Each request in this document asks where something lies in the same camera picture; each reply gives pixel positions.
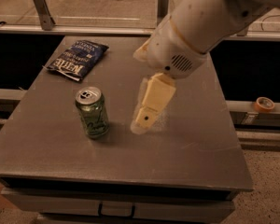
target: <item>chip bag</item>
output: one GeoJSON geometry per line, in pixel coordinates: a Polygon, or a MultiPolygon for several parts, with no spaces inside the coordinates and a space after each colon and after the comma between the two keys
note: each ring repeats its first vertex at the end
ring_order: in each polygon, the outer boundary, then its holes
{"type": "Polygon", "coordinates": [[[78,40],[46,68],[80,81],[98,63],[108,48],[107,45],[78,40]]]}

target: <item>can lid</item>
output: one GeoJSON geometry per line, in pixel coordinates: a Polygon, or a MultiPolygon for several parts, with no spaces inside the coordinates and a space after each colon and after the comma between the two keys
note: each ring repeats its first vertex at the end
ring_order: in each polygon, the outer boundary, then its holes
{"type": "Polygon", "coordinates": [[[101,96],[100,89],[96,87],[84,87],[77,92],[76,101],[82,105],[90,105],[97,102],[101,96]]]}

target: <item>green soda can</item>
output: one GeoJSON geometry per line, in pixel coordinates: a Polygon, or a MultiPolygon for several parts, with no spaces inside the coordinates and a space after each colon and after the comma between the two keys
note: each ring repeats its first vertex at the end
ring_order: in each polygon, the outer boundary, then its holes
{"type": "Polygon", "coordinates": [[[76,107],[79,111],[86,135],[96,139],[109,130],[105,110],[105,98],[96,87],[85,87],[76,94],[76,107]]]}

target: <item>tape roll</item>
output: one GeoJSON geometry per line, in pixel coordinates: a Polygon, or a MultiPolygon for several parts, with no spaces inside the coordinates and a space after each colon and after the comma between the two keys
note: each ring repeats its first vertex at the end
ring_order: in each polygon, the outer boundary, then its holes
{"type": "Polygon", "coordinates": [[[267,97],[260,97],[254,103],[254,109],[260,113],[269,113],[274,109],[274,102],[267,97]]]}

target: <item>vent grille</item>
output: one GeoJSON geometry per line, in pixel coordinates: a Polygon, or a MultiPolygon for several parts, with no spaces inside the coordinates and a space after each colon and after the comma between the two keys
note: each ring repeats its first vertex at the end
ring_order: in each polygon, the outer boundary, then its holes
{"type": "Polygon", "coordinates": [[[192,68],[192,62],[183,55],[176,55],[172,57],[172,65],[183,72],[186,72],[192,68]]]}

